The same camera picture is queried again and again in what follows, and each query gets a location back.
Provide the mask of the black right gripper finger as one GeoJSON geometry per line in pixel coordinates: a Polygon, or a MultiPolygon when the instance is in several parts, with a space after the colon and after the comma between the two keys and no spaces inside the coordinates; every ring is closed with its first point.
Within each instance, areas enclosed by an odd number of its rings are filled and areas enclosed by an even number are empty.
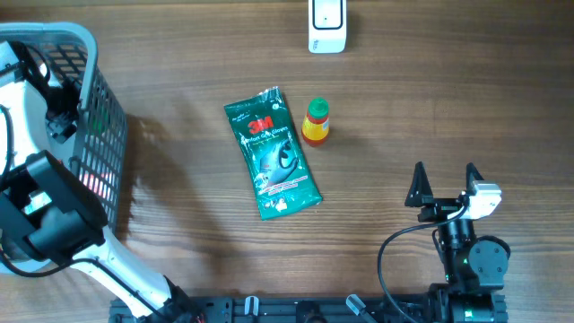
{"type": "Polygon", "coordinates": [[[434,196],[422,161],[414,166],[412,184],[406,195],[404,205],[407,207],[424,207],[434,203],[434,196]]]}
{"type": "Polygon", "coordinates": [[[465,169],[465,179],[466,179],[466,192],[474,193],[474,183],[476,181],[483,181],[483,176],[480,174],[478,169],[474,166],[472,162],[466,165],[465,169]]]}

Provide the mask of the red yellow sauce bottle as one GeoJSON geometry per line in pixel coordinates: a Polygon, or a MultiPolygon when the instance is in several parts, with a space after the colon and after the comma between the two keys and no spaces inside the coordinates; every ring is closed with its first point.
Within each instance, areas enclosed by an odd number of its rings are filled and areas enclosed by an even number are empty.
{"type": "Polygon", "coordinates": [[[318,146],[328,138],[329,130],[329,104],[317,97],[309,103],[301,126],[302,137],[307,144],[318,146]]]}

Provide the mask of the green 3M gloves packet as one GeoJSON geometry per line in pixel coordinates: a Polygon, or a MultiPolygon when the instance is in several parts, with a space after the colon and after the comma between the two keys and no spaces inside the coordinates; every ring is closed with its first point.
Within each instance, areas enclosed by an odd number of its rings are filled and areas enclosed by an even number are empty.
{"type": "Polygon", "coordinates": [[[262,220],[295,214],[322,202],[279,88],[223,109],[247,164],[262,220]]]}

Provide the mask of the small red white box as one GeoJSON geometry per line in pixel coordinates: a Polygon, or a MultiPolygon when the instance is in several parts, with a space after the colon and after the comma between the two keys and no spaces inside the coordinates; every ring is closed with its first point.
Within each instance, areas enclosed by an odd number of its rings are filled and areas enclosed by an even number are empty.
{"type": "Polygon", "coordinates": [[[81,176],[81,182],[84,184],[84,186],[86,186],[100,198],[109,202],[113,197],[112,180],[113,176],[110,172],[92,174],[85,170],[81,176]]]}

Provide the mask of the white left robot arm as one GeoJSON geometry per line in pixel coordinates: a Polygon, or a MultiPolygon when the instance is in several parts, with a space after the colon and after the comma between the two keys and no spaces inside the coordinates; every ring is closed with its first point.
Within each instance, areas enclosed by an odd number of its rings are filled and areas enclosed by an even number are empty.
{"type": "Polygon", "coordinates": [[[1,44],[1,260],[16,275],[43,271],[11,255],[81,271],[114,293],[137,322],[197,322],[201,312],[113,234],[123,161],[121,115],[87,82],[87,48],[1,44]]]}

